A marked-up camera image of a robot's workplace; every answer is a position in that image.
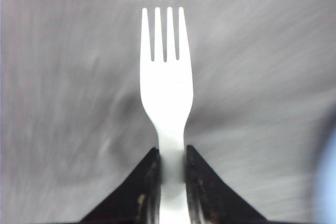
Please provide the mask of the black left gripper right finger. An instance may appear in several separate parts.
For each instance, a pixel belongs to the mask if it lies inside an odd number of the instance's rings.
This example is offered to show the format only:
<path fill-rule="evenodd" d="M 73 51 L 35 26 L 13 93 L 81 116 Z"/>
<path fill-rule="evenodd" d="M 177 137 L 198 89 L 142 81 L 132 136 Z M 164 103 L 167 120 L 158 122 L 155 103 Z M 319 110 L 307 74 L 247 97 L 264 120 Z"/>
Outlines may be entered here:
<path fill-rule="evenodd" d="M 185 179 L 191 223 L 269 223 L 191 145 L 186 148 Z"/>

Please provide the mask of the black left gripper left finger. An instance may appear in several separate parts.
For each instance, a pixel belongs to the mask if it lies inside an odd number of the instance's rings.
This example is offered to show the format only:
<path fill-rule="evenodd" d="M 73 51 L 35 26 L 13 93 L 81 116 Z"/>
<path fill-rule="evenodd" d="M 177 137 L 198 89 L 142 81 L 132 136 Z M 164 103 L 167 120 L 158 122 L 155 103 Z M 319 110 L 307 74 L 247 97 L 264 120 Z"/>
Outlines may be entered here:
<path fill-rule="evenodd" d="M 158 223 L 160 155 L 152 148 L 124 182 L 80 223 Z"/>

